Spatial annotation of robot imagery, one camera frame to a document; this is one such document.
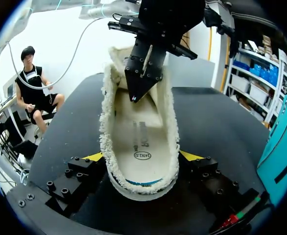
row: shoe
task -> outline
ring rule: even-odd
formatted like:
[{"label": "shoe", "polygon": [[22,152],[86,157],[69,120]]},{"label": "shoe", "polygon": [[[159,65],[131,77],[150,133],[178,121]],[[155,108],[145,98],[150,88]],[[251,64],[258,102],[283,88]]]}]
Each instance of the shoe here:
[{"label": "shoe", "polygon": [[149,201],[175,184],[179,135],[167,70],[137,103],[130,102],[125,65],[132,47],[110,49],[100,116],[100,148],[113,186],[125,197]]}]

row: black sleeveless shirt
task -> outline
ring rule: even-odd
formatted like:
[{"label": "black sleeveless shirt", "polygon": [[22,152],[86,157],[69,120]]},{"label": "black sleeveless shirt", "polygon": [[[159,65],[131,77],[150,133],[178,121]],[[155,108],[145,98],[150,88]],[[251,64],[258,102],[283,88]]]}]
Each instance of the black sleeveless shirt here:
[{"label": "black sleeveless shirt", "polygon": [[[41,76],[42,67],[33,66],[31,71],[27,71],[27,72],[24,71],[24,73],[27,75],[31,72],[34,72],[36,68],[37,68],[37,75]],[[27,80],[24,76],[24,73],[21,72],[20,76],[23,78],[23,80],[25,82],[27,82]],[[35,89],[30,88],[30,87],[27,87],[26,85],[24,85],[21,82],[21,80],[18,77],[15,79],[15,82],[20,87],[22,98],[26,104],[36,104],[36,103],[40,102],[40,100],[42,100],[45,97],[43,90],[35,90]],[[27,83],[34,86],[34,87],[42,87],[42,81],[41,81],[41,78],[39,76],[30,78]]]}]

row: black hair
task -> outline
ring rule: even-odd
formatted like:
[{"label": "black hair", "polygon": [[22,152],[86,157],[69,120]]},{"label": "black hair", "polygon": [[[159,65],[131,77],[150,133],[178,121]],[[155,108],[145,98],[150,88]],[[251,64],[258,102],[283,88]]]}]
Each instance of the black hair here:
[{"label": "black hair", "polygon": [[25,59],[25,57],[28,55],[34,55],[35,52],[36,51],[34,50],[34,48],[32,46],[26,47],[24,50],[22,50],[21,60],[23,61]]}]

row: man's leg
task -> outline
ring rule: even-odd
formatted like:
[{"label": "man's leg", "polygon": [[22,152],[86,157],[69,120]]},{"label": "man's leg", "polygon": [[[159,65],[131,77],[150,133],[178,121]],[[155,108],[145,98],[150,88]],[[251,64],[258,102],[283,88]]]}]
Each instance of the man's leg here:
[{"label": "man's leg", "polygon": [[60,107],[64,104],[65,96],[63,94],[57,94],[55,96],[54,102],[52,105],[56,105],[56,111],[58,112]]},{"label": "man's leg", "polygon": [[36,110],[32,117],[34,118],[41,132],[44,133],[46,131],[46,124],[44,122],[44,119],[42,118],[41,112],[39,110]]}]

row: yellow tube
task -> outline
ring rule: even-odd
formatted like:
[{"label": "yellow tube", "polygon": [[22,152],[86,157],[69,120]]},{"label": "yellow tube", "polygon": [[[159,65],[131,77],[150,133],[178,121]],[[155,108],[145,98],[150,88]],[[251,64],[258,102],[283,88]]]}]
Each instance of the yellow tube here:
[{"label": "yellow tube", "polygon": [[210,61],[211,59],[211,49],[212,49],[212,27],[210,27],[210,40],[209,40],[208,55],[207,55],[208,61]]},{"label": "yellow tube", "polygon": [[[226,64],[225,64],[225,65],[228,65],[228,61],[229,61],[229,44],[230,44],[229,41],[230,41],[230,39],[229,39],[229,37],[227,36],[227,51],[226,51]],[[221,81],[220,92],[222,92],[222,90],[223,90],[223,86],[224,86],[225,79],[226,79],[226,73],[227,73],[227,68],[224,68],[224,70],[223,70],[223,75],[222,75],[222,81]]]}]

